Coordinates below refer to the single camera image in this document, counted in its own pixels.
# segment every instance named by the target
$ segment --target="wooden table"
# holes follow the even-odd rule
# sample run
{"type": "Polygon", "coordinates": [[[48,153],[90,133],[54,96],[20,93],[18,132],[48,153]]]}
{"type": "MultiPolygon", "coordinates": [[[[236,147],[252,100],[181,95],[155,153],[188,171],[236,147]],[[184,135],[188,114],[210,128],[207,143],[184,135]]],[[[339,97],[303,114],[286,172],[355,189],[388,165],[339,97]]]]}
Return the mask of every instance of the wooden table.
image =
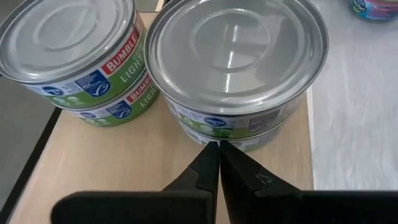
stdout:
{"type": "MultiPolygon", "coordinates": [[[[141,16],[148,26],[156,13],[141,16]]],[[[161,190],[201,149],[185,135],[163,96],[142,116],[114,128],[91,126],[64,111],[11,223],[49,223],[52,206],[76,191],[161,190]]],[[[249,155],[296,187],[312,189],[307,101],[272,142],[249,155]]],[[[218,195],[217,223],[229,223],[223,194],[218,195]]]]}

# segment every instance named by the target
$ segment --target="can lid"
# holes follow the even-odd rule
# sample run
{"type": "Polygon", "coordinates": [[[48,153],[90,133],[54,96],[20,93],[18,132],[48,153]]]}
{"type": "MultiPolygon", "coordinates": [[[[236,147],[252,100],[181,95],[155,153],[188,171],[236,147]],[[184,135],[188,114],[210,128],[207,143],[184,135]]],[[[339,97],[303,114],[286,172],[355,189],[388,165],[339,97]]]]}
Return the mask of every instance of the can lid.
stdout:
{"type": "Polygon", "coordinates": [[[305,91],[328,36],[306,0],[172,1],[148,31],[146,63],[172,100],[216,114],[246,114],[305,91]]]}
{"type": "Polygon", "coordinates": [[[38,83],[81,72],[128,31],[132,0],[28,0],[0,28],[0,69],[38,83]]]}

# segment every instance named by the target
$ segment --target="colorful can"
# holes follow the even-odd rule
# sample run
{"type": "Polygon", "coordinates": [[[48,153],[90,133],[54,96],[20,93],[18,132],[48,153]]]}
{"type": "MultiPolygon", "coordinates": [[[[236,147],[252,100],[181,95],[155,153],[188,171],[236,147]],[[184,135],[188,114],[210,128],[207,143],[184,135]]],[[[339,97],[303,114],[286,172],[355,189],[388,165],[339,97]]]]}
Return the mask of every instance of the colorful can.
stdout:
{"type": "Polygon", "coordinates": [[[195,142],[206,146],[209,142],[211,141],[216,141],[220,142],[222,140],[227,140],[229,141],[232,145],[237,147],[238,149],[244,151],[244,152],[249,152],[253,151],[256,149],[259,149],[262,146],[265,146],[267,143],[271,142],[279,133],[279,127],[276,127],[266,133],[260,134],[258,136],[254,136],[251,138],[246,138],[246,139],[219,139],[219,138],[213,138],[209,136],[205,136],[203,134],[200,134],[188,126],[186,126],[183,123],[180,123],[182,128],[184,129],[185,133],[195,142]]]}
{"type": "Polygon", "coordinates": [[[241,139],[291,114],[327,52],[325,23],[306,0],[186,0],[159,12],[145,61],[181,122],[241,139]]]}
{"type": "Polygon", "coordinates": [[[168,98],[165,99],[175,117],[192,130],[214,138],[241,139],[258,136],[278,126],[295,111],[301,97],[275,110],[241,116],[205,114],[187,109],[168,98]]]}
{"type": "Polygon", "coordinates": [[[96,126],[107,127],[124,124],[145,112],[159,95],[159,90],[149,74],[143,75],[137,85],[105,105],[84,110],[70,110],[78,118],[96,126]]]}
{"type": "Polygon", "coordinates": [[[0,73],[62,108],[103,104],[145,69],[133,0],[27,0],[0,34],[0,73]]]}
{"type": "Polygon", "coordinates": [[[349,6],[359,17],[373,21],[387,21],[398,14],[397,0],[350,0],[349,6]]]}

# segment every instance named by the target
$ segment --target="black table edge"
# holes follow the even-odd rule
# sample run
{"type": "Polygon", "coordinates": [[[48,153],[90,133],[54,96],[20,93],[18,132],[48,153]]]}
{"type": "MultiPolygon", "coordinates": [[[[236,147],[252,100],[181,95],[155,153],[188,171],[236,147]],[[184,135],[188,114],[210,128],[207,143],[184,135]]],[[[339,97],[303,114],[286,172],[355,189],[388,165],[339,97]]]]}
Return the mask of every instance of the black table edge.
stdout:
{"type": "Polygon", "coordinates": [[[17,182],[15,183],[14,187],[9,194],[6,203],[4,204],[2,210],[0,211],[0,223],[7,223],[8,219],[11,217],[12,212],[14,211],[15,206],[19,200],[19,197],[22,195],[26,184],[29,181],[30,176],[35,169],[37,161],[39,161],[42,152],[49,140],[49,137],[52,134],[55,124],[58,121],[58,117],[60,116],[62,109],[55,108],[49,121],[47,122],[46,126],[42,134],[40,135],[39,140],[37,141],[32,154],[29,156],[24,169],[22,170],[21,174],[19,175],[17,182]]]}

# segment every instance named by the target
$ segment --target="can label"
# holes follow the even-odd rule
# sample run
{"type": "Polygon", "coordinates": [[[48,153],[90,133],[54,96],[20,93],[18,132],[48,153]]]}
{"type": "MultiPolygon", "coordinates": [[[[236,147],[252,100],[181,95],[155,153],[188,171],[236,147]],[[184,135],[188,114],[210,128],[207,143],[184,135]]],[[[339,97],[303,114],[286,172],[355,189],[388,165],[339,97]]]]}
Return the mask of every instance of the can label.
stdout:
{"type": "Polygon", "coordinates": [[[97,66],[62,82],[25,86],[67,109],[89,108],[118,96],[136,82],[145,69],[146,30],[138,13],[135,15],[126,40],[97,66]]]}
{"type": "MultiPolygon", "coordinates": [[[[213,139],[213,138],[203,136],[201,134],[194,132],[190,128],[186,127],[183,123],[180,123],[180,124],[181,124],[182,128],[184,129],[185,133],[192,140],[194,140],[195,142],[197,142],[201,145],[205,146],[211,141],[216,141],[216,142],[220,143],[219,139],[213,139]]],[[[256,138],[242,139],[242,140],[234,139],[234,140],[229,141],[229,143],[231,143],[232,145],[234,145],[235,147],[237,147],[238,149],[240,149],[244,152],[248,152],[251,150],[258,149],[259,147],[269,143],[271,140],[273,140],[273,138],[277,135],[277,133],[278,133],[278,129],[275,129],[267,134],[263,134],[262,136],[259,136],[256,138]]]]}
{"type": "Polygon", "coordinates": [[[138,117],[155,101],[159,90],[145,74],[131,91],[113,103],[95,110],[70,111],[80,119],[97,126],[116,126],[138,117]]]}
{"type": "Polygon", "coordinates": [[[392,19],[398,13],[397,6],[388,6],[374,0],[350,0],[350,8],[358,16],[375,21],[392,19]]]}
{"type": "Polygon", "coordinates": [[[293,113],[300,103],[300,98],[274,110],[233,117],[199,113],[171,100],[166,101],[177,119],[194,131],[214,138],[239,139],[257,136],[276,127],[293,113]]]}

